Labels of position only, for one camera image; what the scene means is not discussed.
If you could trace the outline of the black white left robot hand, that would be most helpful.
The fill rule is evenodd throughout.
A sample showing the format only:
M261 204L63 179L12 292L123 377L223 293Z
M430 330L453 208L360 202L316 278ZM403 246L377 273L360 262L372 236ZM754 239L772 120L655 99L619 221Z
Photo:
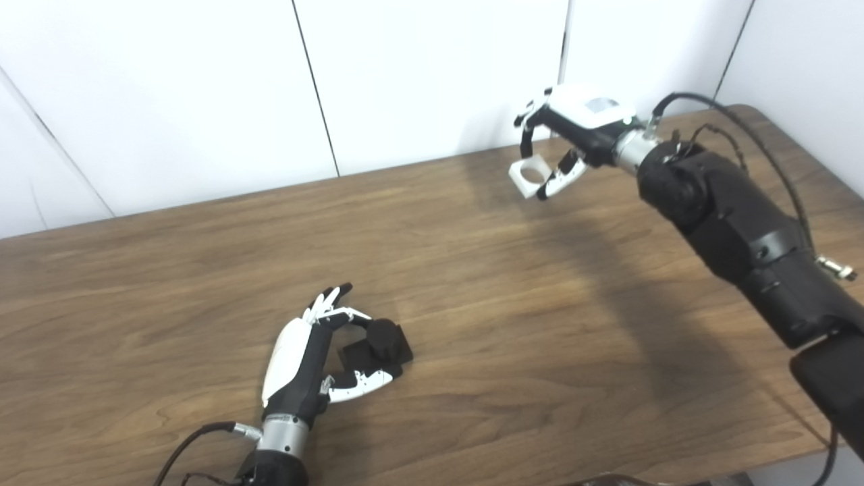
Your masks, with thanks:
M343 283L327 288L280 331L263 379L263 421L290 416L312 427L330 404L385 387L413 361L401 326L340 304L352 287ZM333 337L348 325L363 330L364 337L340 351L342 371L328 373L325 367Z

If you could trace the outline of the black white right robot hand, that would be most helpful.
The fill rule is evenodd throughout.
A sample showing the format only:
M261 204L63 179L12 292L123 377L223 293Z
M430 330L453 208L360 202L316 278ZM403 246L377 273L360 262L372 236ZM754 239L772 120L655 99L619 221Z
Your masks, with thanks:
M521 131L520 159L508 174L522 197L539 200L560 193L588 168L614 166L618 144L626 135L645 129L634 107L578 84L544 89L543 95L516 115L513 126ZM533 152L532 138L538 127L571 144L556 168Z

